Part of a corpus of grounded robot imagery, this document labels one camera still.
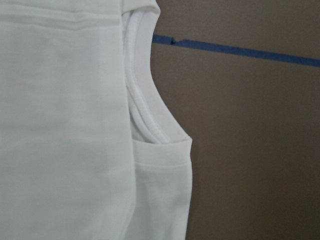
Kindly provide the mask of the white long-sleeve printed shirt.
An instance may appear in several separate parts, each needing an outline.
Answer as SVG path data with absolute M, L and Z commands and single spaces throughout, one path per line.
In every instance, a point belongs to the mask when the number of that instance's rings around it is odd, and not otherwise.
M 1 1 L 1 239 L 185 239 L 192 138 L 151 74 L 160 13 Z

